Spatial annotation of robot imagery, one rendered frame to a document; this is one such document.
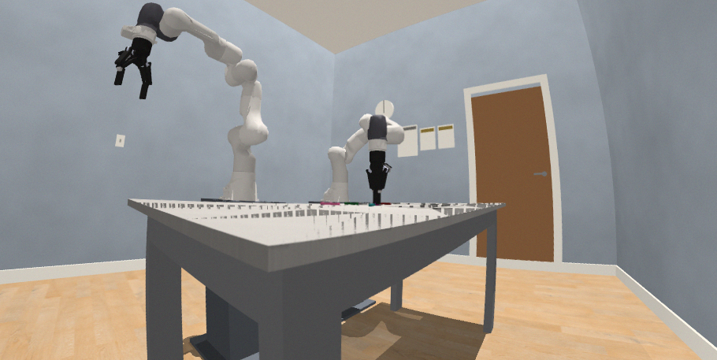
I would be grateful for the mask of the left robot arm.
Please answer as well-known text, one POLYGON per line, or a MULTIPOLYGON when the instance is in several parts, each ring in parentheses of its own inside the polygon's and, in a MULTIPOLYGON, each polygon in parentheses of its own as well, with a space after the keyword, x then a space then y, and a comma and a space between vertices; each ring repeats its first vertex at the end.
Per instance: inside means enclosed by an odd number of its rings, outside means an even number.
POLYGON ((364 115, 359 121, 359 125, 362 128, 347 140, 343 148, 331 147, 329 149, 328 156, 332 164, 332 184, 331 188, 324 193, 324 200, 320 200, 321 202, 350 202, 346 164, 352 162, 353 157, 365 144, 368 143, 369 151, 386 151, 387 144, 401 144, 404 141, 403 128, 386 118, 384 115, 364 115))

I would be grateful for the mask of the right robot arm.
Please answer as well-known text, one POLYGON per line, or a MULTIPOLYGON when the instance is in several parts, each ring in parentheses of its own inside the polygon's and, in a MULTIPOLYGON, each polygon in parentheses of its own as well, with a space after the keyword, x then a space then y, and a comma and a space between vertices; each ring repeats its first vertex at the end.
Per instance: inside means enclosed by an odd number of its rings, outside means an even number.
POLYGON ((249 59, 241 61, 243 53, 240 48, 222 39, 183 10, 173 7, 164 12, 159 4, 153 2, 142 7, 136 26, 122 27, 121 36, 130 40, 135 37, 144 38, 153 46, 157 44, 156 36, 166 42, 172 42, 181 32, 188 32, 201 39, 207 56, 227 65, 225 81, 229 86, 243 87, 240 114, 244 123, 228 132, 228 141, 234 154, 233 172, 231 180, 223 188, 223 196, 218 199, 258 201, 255 183, 256 158, 251 153, 251 146, 265 142, 269 132, 261 119, 262 86, 257 81, 256 64, 249 59))

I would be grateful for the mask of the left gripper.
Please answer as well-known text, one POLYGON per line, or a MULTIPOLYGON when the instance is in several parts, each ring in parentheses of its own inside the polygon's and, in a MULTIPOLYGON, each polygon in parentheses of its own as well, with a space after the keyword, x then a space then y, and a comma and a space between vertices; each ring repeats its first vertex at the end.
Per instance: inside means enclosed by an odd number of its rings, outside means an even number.
POLYGON ((381 204, 381 192, 385 188, 389 169, 385 167, 385 151, 370 151, 370 168, 366 170, 369 186, 373 192, 373 203, 381 204), (375 187, 376 186, 376 187, 375 187))

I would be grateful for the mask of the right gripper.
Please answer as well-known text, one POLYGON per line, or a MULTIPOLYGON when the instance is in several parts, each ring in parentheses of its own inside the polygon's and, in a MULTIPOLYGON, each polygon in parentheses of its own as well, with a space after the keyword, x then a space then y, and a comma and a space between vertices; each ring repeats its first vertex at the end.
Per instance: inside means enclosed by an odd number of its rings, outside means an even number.
POLYGON ((132 41, 132 46, 125 47, 124 52, 114 62, 117 68, 117 75, 114 81, 114 85, 122 85, 124 71, 127 66, 131 63, 135 64, 139 71, 143 81, 139 99, 146 99, 147 89, 149 85, 152 85, 151 79, 151 62, 147 61, 147 57, 150 55, 152 43, 144 38, 135 37, 132 41), (131 54, 131 57, 128 56, 131 54), (142 56, 141 56, 142 55, 142 56), (126 60, 128 58, 128 60, 126 60), (141 58, 141 59, 140 59, 141 58), (143 67, 141 67, 143 66, 143 67), (146 82, 145 82, 146 81, 146 82))

